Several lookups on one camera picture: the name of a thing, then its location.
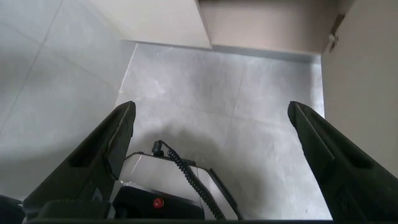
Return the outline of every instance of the wooden cabinet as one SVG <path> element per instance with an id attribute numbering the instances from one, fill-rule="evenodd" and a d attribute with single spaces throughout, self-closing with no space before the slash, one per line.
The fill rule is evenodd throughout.
<path id="1" fill-rule="evenodd" d="M 398 177 L 398 1 L 357 0 L 322 55 L 325 118 Z"/>
<path id="2" fill-rule="evenodd" d="M 210 48 L 195 0 L 91 0 L 125 39 Z"/>

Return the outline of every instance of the tile grout line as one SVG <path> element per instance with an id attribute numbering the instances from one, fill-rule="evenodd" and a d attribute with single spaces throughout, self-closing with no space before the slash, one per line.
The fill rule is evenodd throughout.
<path id="1" fill-rule="evenodd" d="M 122 80 L 122 83 L 120 84 L 120 88 L 119 88 L 119 91 L 118 91 L 118 98 L 119 98 L 119 94 L 122 92 L 122 87 L 123 87 L 124 81 L 126 80 L 127 72 L 130 69 L 130 66 L 132 64 L 132 60 L 134 59 L 134 55 L 136 54 L 137 48 L 138 48 L 138 43 L 136 43 L 136 46 L 135 46 L 134 50 L 132 51 L 132 55 L 131 55 L 131 59 L 130 59 L 129 65 L 127 66 L 126 72 L 124 72 L 123 80 Z"/>
<path id="2" fill-rule="evenodd" d="M 12 30 L 12 31 L 14 31 L 14 32 L 16 32 L 16 33 L 18 33 L 18 34 L 21 35 L 21 36 L 24 36 L 25 38 L 29 39 L 30 41 L 32 41 L 32 42 L 34 42 L 35 44 L 37 44 L 37 45 L 40 46 L 40 42 L 39 42 L 39 41 L 37 41 L 37 40 L 35 40 L 35 39 L 29 37 L 29 36 L 26 35 L 25 33 L 21 32 L 19 29 L 16 29 L 15 27 L 10 26 L 10 25 L 6 24 L 5 22 L 2 22 L 2 21 L 0 21 L 0 25 L 3 25 L 3 26 L 5 26 L 5 27 L 7 27 L 8 29 L 10 29 L 10 30 Z"/>
<path id="3" fill-rule="evenodd" d="M 25 87 L 25 85 L 26 85 L 26 82 L 27 82 L 27 80 L 28 80 L 28 78 L 29 78 L 29 75 L 30 75 L 30 73 L 31 73 L 31 71 L 32 71 L 32 69 L 33 69 L 33 66 L 35 65 L 36 60 L 37 60 L 37 58 L 39 57 L 39 54 L 40 54 L 41 51 L 42 51 L 44 42 L 47 40 L 47 36 L 49 35 L 50 29 L 51 29 L 51 27 L 52 27 L 52 24 L 54 23 L 54 20 L 55 20 L 56 16 L 58 15 L 58 12 L 59 12 L 59 10 L 60 10 L 60 8 L 61 8 L 62 2 L 63 2 L 63 0 L 60 1 L 60 5 L 58 6 L 57 11 L 55 11 L 54 17 L 53 17 L 53 19 L 52 19 L 52 21 L 51 21 L 51 23 L 50 23 L 50 25 L 49 25 L 49 29 L 47 30 L 47 32 L 46 32 L 46 34 L 45 34 L 45 36 L 44 36 L 44 39 L 43 39 L 43 41 L 42 41 L 42 43 L 39 45 L 39 49 L 38 49 L 38 51 L 37 51 L 37 53 L 36 53 L 36 56 L 35 56 L 34 59 L 33 59 L 32 65 L 30 66 L 29 71 L 27 72 L 27 75 L 26 75 L 24 81 L 22 82 L 21 87 L 19 88 L 18 94 L 16 95 L 14 102 L 12 102 L 12 105 L 11 105 L 11 107 L 10 107 L 10 111 L 8 112 L 8 114 L 7 114 L 7 116 L 6 116 L 6 119 L 4 120 L 4 124 L 3 124 L 3 126 L 1 127 L 1 129 L 0 129 L 0 135 L 1 135 L 2 132 L 4 131 L 4 128 L 6 127 L 6 123 L 9 121 L 9 119 L 10 119 L 10 117 L 11 117 L 12 110 L 14 109 L 14 107 L 15 107 L 15 105 L 16 105 L 16 103 L 17 103 L 17 100 L 18 100 L 19 97 L 21 96 L 21 92 L 22 92 L 22 90 L 24 89 L 24 87 Z"/>
<path id="4" fill-rule="evenodd" d="M 231 117 L 230 117 L 230 121 L 229 121 L 229 123 L 228 123 L 228 127 L 227 127 L 227 130 L 226 130 L 225 141 L 224 141 L 224 143 L 223 143 L 223 145 L 222 145 L 222 148 L 223 148 L 223 149 L 225 148 L 226 142 L 227 142 L 227 140 L 228 140 L 228 135 L 229 135 L 229 132 L 230 132 L 229 130 L 231 129 L 233 120 L 234 120 L 235 118 L 237 118 L 237 117 L 235 117 L 235 108 L 236 108 L 236 103 L 238 102 L 239 94 L 240 94 L 240 92 L 241 92 L 241 87 L 242 87 L 242 83 L 243 83 L 243 78 L 244 78 L 245 75 L 246 75 L 246 72 L 242 75 L 242 77 L 241 77 L 241 82 L 240 82 L 239 87 L 238 87 L 238 92 L 237 92 L 237 94 L 236 94 L 236 99 L 235 99 L 235 102 L 234 102 L 234 107 L 233 107 L 233 109 L 232 109 L 232 115 L 231 115 Z"/>

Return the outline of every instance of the black cable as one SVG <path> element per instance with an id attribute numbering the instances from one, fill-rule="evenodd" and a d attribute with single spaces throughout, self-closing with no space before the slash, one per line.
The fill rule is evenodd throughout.
<path id="1" fill-rule="evenodd" d="M 162 144 L 169 149 L 167 155 L 173 160 L 178 168 L 185 174 L 185 178 L 188 180 L 188 183 L 198 192 L 201 199 L 207 204 L 211 212 L 213 213 L 214 217 L 217 220 L 225 220 L 225 216 L 221 209 L 218 207 L 217 203 L 215 202 L 212 194 L 209 190 L 203 185 L 202 182 L 198 179 L 198 177 L 192 172 L 191 168 L 187 166 L 187 164 L 181 159 L 181 157 L 169 146 L 166 142 L 162 140 L 158 141 L 159 148 L 162 147 Z"/>

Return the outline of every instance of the floor tile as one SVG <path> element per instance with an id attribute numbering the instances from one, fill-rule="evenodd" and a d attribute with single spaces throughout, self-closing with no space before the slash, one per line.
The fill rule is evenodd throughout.
<path id="1" fill-rule="evenodd" d="M 0 194 L 27 196 L 105 119 L 116 97 L 109 85 L 43 48 L 0 134 L 0 164 L 8 165 L 0 169 Z"/>
<path id="2" fill-rule="evenodd" d="M 135 43 L 119 40 L 87 7 L 81 1 L 62 2 L 45 45 L 118 90 Z"/>
<path id="3" fill-rule="evenodd" d="M 131 97 L 122 94 L 117 104 L 129 100 Z M 136 101 L 136 106 L 129 153 L 150 153 L 154 141 L 162 139 L 182 158 L 191 159 L 199 166 L 210 168 L 218 162 L 231 118 L 152 99 Z"/>
<path id="4" fill-rule="evenodd" d="M 250 219 L 330 219 L 295 132 L 234 119 L 215 167 Z"/>
<path id="5" fill-rule="evenodd" d="M 290 101 L 311 105 L 314 75 L 320 76 L 319 65 L 257 58 L 250 61 L 247 75 L 236 102 L 234 115 L 256 121 L 290 125 L 287 107 Z"/>
<path id="6" fill-rule="evenodd" d="M 42 43 L 61 0 L 0 0 L 0 21 Z"/>
<path id="7" fill-rule="evenodd" d="M 233 113 L 251 57 L 139 44 L 122 91 L 212 113 Z"/>
<path id="8" fill-rule="evenodd" d="M 0 24 L 0 130 L 38 51 L 38 43 Z"/>

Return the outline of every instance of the cabinet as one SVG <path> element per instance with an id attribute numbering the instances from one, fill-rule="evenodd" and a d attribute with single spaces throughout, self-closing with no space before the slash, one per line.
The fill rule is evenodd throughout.
<path id="1" fill-rule="evenodd" d="M 398 1 L 357 0 L 322 55 L 325 118 L 398 177 Z"/>

